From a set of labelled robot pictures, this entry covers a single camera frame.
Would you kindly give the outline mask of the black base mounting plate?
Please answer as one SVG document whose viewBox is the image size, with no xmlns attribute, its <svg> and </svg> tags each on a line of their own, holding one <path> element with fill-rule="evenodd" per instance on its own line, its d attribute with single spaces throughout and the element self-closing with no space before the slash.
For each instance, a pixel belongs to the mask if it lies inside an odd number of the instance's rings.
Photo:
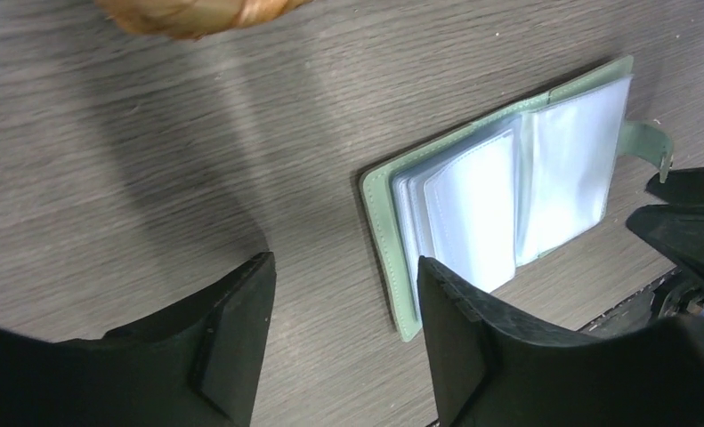
<svg viewBox="0 0 704 427">
<path fill-rule="evenodd" d="M 593 337 L 606 338 L 644 327 L 651 318 L 651 304 L 655 291 L 674 277 L 678 277 L 680 273 L 679 268 L 673 268 L 583 325 L 579 332 Z"/>
</svg>

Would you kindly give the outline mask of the green card holder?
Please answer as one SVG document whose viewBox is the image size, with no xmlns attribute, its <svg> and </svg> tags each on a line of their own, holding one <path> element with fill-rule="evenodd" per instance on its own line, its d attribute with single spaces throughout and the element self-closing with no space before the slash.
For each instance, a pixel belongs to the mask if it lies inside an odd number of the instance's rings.
<svg viewBox="0 0 704 427">
<path fill-rule="evenodd" d="M 360 193 L 404 342 L 422 328 L 418 261 L 433 257 L 490 293 L 596 226 L 614 166 L 637 157 L 665 181 L 674 144 L 628 121 L 623 56 L 373 166 Z"/>
</svg>

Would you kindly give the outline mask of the woven wicker divided tray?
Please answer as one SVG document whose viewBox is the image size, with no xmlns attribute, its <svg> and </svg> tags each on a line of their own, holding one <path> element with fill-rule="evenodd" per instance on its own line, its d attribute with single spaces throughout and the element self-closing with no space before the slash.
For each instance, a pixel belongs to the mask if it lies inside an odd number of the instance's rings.
<svg viewBox="0 0 704 427">
<path fill-rule="evenodd" d="M 276 20 L 307 0 L 100 0 L 96 4 L 135 35 L 199 40 Z"/>
</svg>

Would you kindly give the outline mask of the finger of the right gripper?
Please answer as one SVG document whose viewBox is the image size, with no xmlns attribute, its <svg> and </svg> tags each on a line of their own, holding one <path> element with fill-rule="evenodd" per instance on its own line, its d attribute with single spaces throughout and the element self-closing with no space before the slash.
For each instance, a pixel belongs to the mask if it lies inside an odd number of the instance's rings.
<svg viewBox="0 0 704 427">
<path fill-rule="evenodd" d="M 626 226 L 704 290 L 704 205 L 647 205 Z"/>
<path fill-rule="evenodd" d="M 645 191 L 667 204 L 704 206 L 704 167 L 671 171 L 664 182 L 655 175 Z"/>
</svg>

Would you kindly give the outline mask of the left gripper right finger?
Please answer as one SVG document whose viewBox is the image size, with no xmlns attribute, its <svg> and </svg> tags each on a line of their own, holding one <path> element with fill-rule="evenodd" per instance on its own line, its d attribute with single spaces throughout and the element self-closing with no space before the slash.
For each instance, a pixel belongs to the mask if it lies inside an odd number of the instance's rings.
<svg viewBox="0 0 704 427">
<path fill-rule="evenodd" d="M 704 426 L 704 317 L 599 338 L 551 324 L 421 258 L 442 426 Z"/>
</svg>

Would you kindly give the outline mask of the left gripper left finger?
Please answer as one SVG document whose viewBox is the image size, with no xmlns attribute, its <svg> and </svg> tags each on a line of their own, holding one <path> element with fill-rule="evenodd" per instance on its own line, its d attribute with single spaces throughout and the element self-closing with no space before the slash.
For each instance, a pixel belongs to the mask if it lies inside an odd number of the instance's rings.
<svg viewBox="0 0 704 427">
<path fill-rule="evenodd" d="M 263 252 L 99 339 L 0 328 L 0 426 L 248 426 L 275 288 Z"/>
</svg>

